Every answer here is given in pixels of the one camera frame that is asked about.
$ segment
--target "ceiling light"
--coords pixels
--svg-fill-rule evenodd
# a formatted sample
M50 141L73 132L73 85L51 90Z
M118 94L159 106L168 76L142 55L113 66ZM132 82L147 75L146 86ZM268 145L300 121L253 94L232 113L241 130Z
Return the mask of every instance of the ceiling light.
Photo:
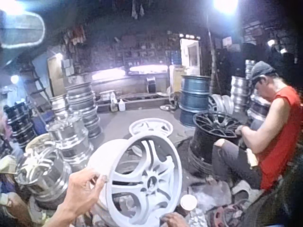
M268 44L270 47L272 47L275 43L276 43L276 42L275 42L274 39L271 39L271 40L269 40L269 41L267 42L267 44Z
M287 53L287 49L283 48L280 52L281 54Z
M233 14L238 6L238 0L214 0L214 8L225 14Z
M0 0L0 10L9 15L20 15L24 12L21 3L15 0Z
M18 81L19 81L19 76L18 75L13 75L10 77L10 81L13 83L13 84L17 84Z

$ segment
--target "fingernail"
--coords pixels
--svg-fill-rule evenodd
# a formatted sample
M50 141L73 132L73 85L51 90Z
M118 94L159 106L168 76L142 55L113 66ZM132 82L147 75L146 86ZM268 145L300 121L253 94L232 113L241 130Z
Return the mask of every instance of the fingernail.
M106 175L103 175L103 176L102 176L102 180L103 180L104 182L107 182L107 176L106 176Z

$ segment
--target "hand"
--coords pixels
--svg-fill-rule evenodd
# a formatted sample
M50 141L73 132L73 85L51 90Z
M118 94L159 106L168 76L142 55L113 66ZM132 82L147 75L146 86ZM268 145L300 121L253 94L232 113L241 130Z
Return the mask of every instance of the hand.
M90 189L89 181L98 176L95 187ZM71 215L72 220L89 211L97 203L101 190L106 183L106 176L99 176L93 169L85 168L70 175L66 197L59 206Z
M236 135L238 135L238 136L242 135L242 128L243 128L243 126L244 125L240 125L240 126L237 127L237 129L235 131Z
M164 215L161 220L166 222L168 227L188 227L185 219L175 212Z

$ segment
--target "man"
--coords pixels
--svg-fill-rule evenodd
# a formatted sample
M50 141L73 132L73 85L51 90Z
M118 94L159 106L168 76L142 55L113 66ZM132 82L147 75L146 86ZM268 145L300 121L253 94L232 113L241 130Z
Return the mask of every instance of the man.
M213 169L218 180L231 183L231 173L235 173L251 188L267 190L293 157L301 124L300 98L278 77L275 69L263 61L252 69L251 82L259 95L271 102L271 106L257 131L239 126L236 133L242 135L258 165L252 167L244 150L220 139L213 146Z

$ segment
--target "gray cap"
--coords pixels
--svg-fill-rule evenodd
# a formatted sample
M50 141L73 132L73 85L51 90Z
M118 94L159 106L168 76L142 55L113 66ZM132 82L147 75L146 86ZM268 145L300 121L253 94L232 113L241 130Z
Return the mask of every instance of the gray cap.
M251 73L252 73L251 79L255 80L256 78L258 78L261 75L268 75L268 74L276 73L276 70L273 67L271 67L269 64L267 64L263 61L259 61L252 68Z

